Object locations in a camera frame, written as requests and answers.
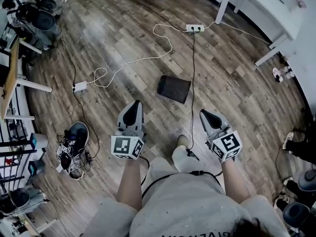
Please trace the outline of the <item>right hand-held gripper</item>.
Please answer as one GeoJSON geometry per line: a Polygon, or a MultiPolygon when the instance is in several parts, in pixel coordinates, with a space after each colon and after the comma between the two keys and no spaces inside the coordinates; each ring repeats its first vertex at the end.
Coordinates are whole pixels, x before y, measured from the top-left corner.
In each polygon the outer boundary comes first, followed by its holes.
{"type": "Polygon", "coordinates": [[[202,109],[199,117],[207,134],[206,145],[221,163],[240,153],[242,149],[240,136],[236,130],[233,130],[224,115],[202,109]]]}

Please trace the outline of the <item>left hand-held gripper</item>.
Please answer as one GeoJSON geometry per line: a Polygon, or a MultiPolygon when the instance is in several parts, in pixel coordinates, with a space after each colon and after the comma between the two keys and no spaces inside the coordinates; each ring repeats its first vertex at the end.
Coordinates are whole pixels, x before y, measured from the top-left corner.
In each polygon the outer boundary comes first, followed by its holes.
{"type": "Polygon", "coordinates": [[[118,115],[117,128],[111,137],[111,155],[120,159],[138,159],[145,145],[143,105],[129,103],[118,115]]]}

